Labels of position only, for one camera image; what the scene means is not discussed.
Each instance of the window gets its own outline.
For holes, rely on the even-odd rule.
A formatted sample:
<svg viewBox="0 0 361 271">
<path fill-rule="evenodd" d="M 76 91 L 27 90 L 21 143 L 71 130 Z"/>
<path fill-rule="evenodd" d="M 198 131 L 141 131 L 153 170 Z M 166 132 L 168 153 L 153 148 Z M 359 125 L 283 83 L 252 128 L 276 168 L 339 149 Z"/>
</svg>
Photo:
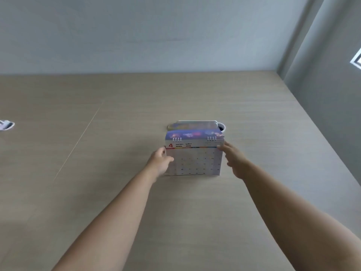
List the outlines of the window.
<svg viewBox="0 0 361 271">
<path fill-rule="evenodd" d="M 361 69 L 361 49 L 359 50 L 359 52 L 357 52 L 357 54 L 351 60 L 350 63 L 352 63 L 354 66 L 358 67 L 359 69 Z"/>
</svg>

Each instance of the hand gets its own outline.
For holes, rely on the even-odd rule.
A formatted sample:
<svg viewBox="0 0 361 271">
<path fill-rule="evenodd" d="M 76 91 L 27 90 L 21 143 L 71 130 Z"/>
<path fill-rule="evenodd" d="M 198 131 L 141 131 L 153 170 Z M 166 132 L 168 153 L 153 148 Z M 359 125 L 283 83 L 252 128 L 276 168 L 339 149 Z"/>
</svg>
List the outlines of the hand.
<svg viewBox="0 0 361 271">
<path fill-rule="evenodd" d="M 250 161 L 236 147 L 228 142 L 217 146 L 219 150 L 226 154 L 227 165 L 232 168 L 233 174 L 240 179 L 244 179 L 250 168 Z"/>
<path fill-rule="evenodd" d="M 149 169 L 155 172 L 156 178 L 164 174 L 171 161 L 174 161 L 173 157 L 165 155 L 165 147 L 161 147 L 154 151 L 147 161 L 145 169 Z"/>
</svg>

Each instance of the person's right hand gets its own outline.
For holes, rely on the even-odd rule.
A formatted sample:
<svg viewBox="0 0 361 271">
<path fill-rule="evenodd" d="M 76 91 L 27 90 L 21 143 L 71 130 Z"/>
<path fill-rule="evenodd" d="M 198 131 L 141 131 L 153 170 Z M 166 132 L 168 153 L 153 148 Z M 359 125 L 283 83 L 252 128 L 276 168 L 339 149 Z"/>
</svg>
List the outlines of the person's right hand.
<svg viewBox="0 0 361 271">
<path fill-rule="evenodd" d="M 217 148 L 226 154 L 227 165 L 232 168 L 233 174 L 237 178 L 244 179 L 250 168 L 250 161 L 246 156 L 226 141 Z"/>
</svg>

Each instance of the calendar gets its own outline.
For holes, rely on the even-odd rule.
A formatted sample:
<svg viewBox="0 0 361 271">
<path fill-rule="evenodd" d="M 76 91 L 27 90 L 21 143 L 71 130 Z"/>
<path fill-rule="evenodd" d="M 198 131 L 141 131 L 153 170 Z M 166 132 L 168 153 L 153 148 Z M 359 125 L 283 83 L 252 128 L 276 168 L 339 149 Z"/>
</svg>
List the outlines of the calendar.
<svg viewBox="0 0 361 271">
<path fill-rule="evenodd" d="M 174 157 L 167 173 L 173 175 L 218 175 L 223 152 L 217 145 L 224 143 L 219 129 L 178 129 L 165 137 L 167 156 Z"/>
</svg>

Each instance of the person's right arm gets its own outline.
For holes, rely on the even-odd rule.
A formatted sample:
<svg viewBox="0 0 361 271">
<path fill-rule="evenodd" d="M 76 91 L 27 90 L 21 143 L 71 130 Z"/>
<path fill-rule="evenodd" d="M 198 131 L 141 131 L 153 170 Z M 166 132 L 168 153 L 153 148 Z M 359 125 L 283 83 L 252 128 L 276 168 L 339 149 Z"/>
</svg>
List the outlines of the person's right arm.
<svg viewBox="0 0 361 271">
<path fill-rule="evenodd" d="M 219 147 L 228 166 L 242 179 L 259 214 L 296 271 L 361 270 L 361 240 L 318 210 L 234 146 Z"/>
</svg>

